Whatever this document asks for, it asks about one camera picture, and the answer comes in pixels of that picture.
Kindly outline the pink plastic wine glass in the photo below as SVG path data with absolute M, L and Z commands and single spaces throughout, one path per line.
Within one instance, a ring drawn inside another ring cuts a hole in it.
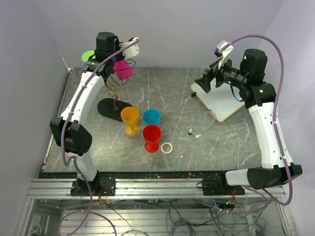
M 125 59 L 120 60 L 120 61 L 115 63 L 114 72 L 115 72 L 116 76 L 118 77 L 118 79 L 120 79 L 122 81 L 128 79 L 133 74 L 132 68 L 126 62 Z

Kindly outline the green plastic wine glass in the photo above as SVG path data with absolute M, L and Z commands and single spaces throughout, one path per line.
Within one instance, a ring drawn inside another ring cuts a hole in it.
M 94 50 L 86 51 L 81 55 L 81 60 L 83 62 L 87 62 L 90 59 L 95 59 L 95 51 Z

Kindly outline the blue plastic wine glass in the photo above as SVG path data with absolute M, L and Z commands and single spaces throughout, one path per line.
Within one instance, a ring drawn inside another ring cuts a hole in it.
M 143 121 L 146 126 L 156 125 L 159 126 L 160 122 L 160 113 L 156 109 L 148 109 L 143 114 Z

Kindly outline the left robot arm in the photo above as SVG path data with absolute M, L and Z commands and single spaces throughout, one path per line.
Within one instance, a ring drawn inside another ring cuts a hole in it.
M 90 155 L 92 135 L 85 128 L 87 116 L 96 95 L 114 73 L 115 64 L 125 58 L 126 49 L 137 43 L 135 40 L 122 46 L 114 33 L 98 33 L 96 49 L 84 63 L 74 96 L 60 117 L 50 121 L 55 142 L 61 148 L 63 164 L 74 164 L 77 177 L 84 181 L 83 189 L 89 195 L 100 191 L 100 182 L 95 180 L 97 169 Z

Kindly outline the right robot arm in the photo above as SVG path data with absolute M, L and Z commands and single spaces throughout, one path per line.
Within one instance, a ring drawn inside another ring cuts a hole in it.
M 191 85 L 193 95 L 222 122 L 240 109 L 248 110 L 261 151 L 261 167 L 232 170 L 217 182 L 220 193 L 229 194 L 236 185 L 262 189 L 284 185 L 302 174 L 285 146 L 278 115 L 274 112 L 276 91 L 264 82 L 267 56 L 264 51 L 247 49 L 240 67 L 232 67 L 233 47 L 215 51 L 218 60 Z

